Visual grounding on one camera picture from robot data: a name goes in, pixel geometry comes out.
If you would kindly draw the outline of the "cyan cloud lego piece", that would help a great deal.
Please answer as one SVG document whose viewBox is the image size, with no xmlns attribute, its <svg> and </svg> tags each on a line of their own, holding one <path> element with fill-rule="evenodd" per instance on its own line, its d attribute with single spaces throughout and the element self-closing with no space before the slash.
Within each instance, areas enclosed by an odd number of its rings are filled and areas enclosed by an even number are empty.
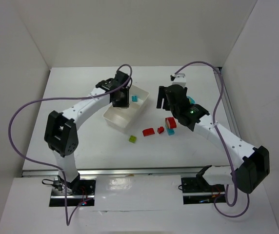
<svg viewBox="0 0 279 234">
<path fill-rule="evenodd" d="M 195 104 L 195 101 L 190 96 L 187 96 L 187 98 L 189 99 L 190 104 Z"/>
</svg>

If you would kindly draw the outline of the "small cyan lego brick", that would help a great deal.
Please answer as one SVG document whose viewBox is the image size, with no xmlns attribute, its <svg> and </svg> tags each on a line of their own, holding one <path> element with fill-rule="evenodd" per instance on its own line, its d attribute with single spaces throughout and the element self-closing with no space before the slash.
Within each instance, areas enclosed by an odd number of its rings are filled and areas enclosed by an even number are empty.
<svg viewBox="0 0 279 234">
<path fill-rule="evenodd" d="M 131 96 L 131 101 L 132 102 L 138 102 L 138 97 L 137 96 Z"/>
</svg>

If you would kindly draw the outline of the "red white round lego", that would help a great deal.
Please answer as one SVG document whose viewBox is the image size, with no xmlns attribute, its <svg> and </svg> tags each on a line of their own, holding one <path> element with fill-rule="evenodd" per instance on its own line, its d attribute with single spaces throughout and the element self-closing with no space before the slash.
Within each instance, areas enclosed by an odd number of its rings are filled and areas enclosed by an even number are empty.
<svg viewBox="0 0 279 234">
<path fill-rule="evenodd" d="M 177 127 L 174 117 L 166 117 L 165 124 L 168 129 L 175 129 Z"/>
</svg>

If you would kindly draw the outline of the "small red lego brick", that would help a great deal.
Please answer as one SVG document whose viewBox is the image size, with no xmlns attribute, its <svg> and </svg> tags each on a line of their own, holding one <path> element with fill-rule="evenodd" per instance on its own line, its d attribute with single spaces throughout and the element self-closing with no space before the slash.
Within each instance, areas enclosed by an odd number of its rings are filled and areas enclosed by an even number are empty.
<svg viewBox="0 0 279 234">
<path fill-rule="evenodd" d="M 159 128 L 157 128 L 158 134 L 162 134 L 164 131 L 165 131 L 165 128 L 163 126 L 160 126 Z"/>
</svg>

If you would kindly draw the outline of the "red curved lego brick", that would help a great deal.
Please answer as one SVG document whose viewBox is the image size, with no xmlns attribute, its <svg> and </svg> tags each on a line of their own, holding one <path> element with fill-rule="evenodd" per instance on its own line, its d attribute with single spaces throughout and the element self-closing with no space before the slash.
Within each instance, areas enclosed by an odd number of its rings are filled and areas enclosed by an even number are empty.
<svg viewBox="0 0 279 234">
<path fill-rule="evenodd" d="M 151 135 L 154 135 L 155 134 L 155 131 L 153 128 L 147 128 L 147 129 L 144 129 L 142 131 L 142 134 L 144 137 L 147 137 L 147 136 L 151 136 Z"/>
</svg>

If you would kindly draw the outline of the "green lego brick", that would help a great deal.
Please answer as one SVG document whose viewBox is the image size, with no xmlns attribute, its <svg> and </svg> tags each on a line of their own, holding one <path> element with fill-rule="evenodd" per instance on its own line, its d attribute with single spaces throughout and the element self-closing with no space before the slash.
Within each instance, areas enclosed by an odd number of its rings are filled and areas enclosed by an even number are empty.
<svg viewBox="0 0 279 234">
<path fill-rule="evenodd" d="M 130 136 L 130 137 L 129 137 L 129 142 L 131 142 L 131 143 L 135 143 L 136 140 L 137 140 L 137 137 L 136 137 L 136 136 Z"/>
</svg>

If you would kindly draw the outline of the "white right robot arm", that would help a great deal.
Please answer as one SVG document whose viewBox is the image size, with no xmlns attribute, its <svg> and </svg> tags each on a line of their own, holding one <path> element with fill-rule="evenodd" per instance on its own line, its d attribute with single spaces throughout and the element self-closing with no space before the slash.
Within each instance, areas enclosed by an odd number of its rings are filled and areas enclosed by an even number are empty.
<svg viewBox="0 0 279 234">
<path fill-rule="evenodd" d="M 237 137 L 201 105 L 191 104 L 186 94 L 187 88 L 178 84 L 160 86 L 157 108 L 170 111 L 181 125 L 204 137 L 231 160 L 228 166 L 203 167 L 196 175 L 198 185 L 205 188 L 233 184 L 243 193 L 251 194 L 269 175 L 269 151 Z"/>
</svg>

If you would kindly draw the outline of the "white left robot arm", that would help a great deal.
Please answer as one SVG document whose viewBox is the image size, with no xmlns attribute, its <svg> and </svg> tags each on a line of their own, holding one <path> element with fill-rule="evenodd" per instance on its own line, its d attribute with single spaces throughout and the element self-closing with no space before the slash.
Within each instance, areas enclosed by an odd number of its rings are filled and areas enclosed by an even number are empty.
<svg viewBox="0 0 279 234">
<path fill-rule="evenodd" d="M 60 168 L 58 180 L 67 190 L 75 193 L 79 187 L 80 174 L 75 164 L 75 150 L 79 145 L 78 130 L 89 117 L 99 109 L 112 104 L 113 107 L 129 107 L 129 86 L 131 77 L 116 71 L 113 78 L 102 80 L 79 101 L 62 111 L 52 111 L 48 115 L 44 141 L 52 150 Z"/>
</svg>

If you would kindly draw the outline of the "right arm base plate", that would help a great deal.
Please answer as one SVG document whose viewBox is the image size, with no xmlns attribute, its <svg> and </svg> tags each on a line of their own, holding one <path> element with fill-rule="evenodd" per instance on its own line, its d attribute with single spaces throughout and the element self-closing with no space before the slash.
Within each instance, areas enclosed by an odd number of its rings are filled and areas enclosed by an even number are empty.
<svg viewBox="0 0 279 234">
<path fill-rule="evenodd" d="M 182 177 L 178 189 L 182 191 L 183 204 L 225 203 L 225 187 L 223 185 L 205 185 L 201 187 L 195 177 Z"/>
</svg>

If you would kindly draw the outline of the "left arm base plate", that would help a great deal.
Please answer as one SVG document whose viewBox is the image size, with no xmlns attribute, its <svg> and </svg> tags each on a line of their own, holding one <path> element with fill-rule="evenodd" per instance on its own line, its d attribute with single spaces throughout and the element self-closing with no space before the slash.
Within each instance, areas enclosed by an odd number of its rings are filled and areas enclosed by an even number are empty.
<svg viewBox="0 0 279 234">
<path fill-rule="evenodd" d="M 48 180 L 52 186 L 49 207 L 64 207 L 65 192 L 63 185 L 57 180 Z M 82 206 L 94 206 L 95 204 L 96 179 L 81 179 L 74 191 L 67 190 L 67 205 L 76 207 L 80 202 Z"/>
</svg>

